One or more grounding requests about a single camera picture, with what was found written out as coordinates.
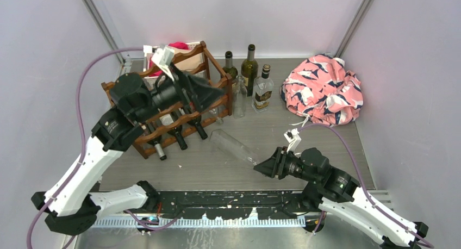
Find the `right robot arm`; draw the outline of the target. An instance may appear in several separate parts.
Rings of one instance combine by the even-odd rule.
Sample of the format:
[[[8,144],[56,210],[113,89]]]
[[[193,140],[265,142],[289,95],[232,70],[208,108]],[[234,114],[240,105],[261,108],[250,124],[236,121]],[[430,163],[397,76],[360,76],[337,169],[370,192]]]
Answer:
[[[304,209],[341,218],[381,248],[421,248],[427,235],[426,224],[398,216],[373,198],[358,180],[332,166],[317,148],[295,155],[287,147],[277,147],[254,170],[270,178],[293,176],[307,181],[298,199]]]

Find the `small clear glass bottle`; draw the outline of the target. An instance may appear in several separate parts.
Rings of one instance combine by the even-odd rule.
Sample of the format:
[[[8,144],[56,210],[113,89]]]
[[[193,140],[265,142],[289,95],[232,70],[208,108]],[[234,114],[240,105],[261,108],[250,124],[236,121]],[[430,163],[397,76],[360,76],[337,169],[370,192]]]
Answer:
[[[233,85],[233,117],[239,119],[245,116],[246,112],[247,89],[245,78],[238,75]]]

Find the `dark bottle white label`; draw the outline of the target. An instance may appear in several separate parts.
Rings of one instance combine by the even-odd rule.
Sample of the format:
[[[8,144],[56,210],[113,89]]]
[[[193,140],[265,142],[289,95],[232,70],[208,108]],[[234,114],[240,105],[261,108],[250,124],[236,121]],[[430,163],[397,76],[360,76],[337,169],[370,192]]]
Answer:
[[[201,139],[205,140],[208,138],[208,134],[204,130],[204,127],[202,126],[201,122],[202,122],[202,116],[199,115],[196,118],[189,120],[187,124],[194,127],[196,129],[196,132],[201,137]]]

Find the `dark bottle brown label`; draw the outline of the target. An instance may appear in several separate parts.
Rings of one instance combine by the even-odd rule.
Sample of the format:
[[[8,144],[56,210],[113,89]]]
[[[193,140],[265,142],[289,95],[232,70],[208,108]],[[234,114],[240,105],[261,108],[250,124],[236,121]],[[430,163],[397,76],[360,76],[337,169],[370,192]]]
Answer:
[[[153,133],[156,130],[156,127],[152,123],[147,124],[147,131],[149,134]],[[162,135],[158,135],[152,140],[149,140],[147,143],[154,147],[160,160],[166,160],[167,155],[165,154],[161,146]]]

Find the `clear bottle with dark cap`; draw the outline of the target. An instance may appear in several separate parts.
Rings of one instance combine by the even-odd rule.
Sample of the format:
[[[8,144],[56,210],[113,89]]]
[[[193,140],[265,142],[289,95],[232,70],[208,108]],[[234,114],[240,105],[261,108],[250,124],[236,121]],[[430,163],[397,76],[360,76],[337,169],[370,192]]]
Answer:
[[[266,111],[270,104],[270,97],[273,92],[274,83],[270,78],[271,66],[265,64],[262,67],[261,76],[254,80],[252,107],[256,113]]]

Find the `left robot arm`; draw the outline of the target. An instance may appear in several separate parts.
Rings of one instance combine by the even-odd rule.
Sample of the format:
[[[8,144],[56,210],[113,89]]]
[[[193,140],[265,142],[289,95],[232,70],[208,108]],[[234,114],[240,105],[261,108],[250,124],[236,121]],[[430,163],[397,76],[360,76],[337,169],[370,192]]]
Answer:
[[[144,124],[153,116],[176,103],[205,111],[225,92],[204,78],[177,71],[155,89],[149,89],[138,73],[127,73],[109,93],[114,105],[95,124],[79,157],[53,188],[32,196],[36,208],[47,214],[45,223],[52,232],[78,235],[111,214],[128,209],[156,210],[158,192],[145,180],[112,192],[93,193],[91,188],[143,135]]]

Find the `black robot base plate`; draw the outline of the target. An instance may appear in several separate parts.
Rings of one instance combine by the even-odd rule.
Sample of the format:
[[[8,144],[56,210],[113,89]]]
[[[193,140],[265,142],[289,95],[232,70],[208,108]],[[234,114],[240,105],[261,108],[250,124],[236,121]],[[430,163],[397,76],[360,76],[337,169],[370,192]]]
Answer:
[[[258,220],[294,219],[299,215],[319,213],[308,204],[306,195],[296,190],[257,191],[162,191],[156,203],[132,213],[154,214],[172,219],[210,220],[247,219],[255,211]]]

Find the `dark bottle cream label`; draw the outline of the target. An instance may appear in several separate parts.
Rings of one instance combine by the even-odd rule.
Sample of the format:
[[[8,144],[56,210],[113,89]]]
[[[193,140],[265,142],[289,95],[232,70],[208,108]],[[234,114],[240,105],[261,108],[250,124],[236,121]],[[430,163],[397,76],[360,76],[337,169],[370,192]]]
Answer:
[[[176,122],[177,120],[178,120],[178,116],[174,111],[160,117],[160,122],[164,126],[169,126],[169,125],[173,124],[174,122]],[[181,150],[186,150],[188,148],[188,145],[187,145],[187,143],[185,142],[185,140],[184,140],[184,138],[182,136],[182,125],[179,125],[179,126],[176,126],[174,128],[171,128],[168,131],[168,133],[175,137],[175,139],[177,140],[177,143],[180,146]]]

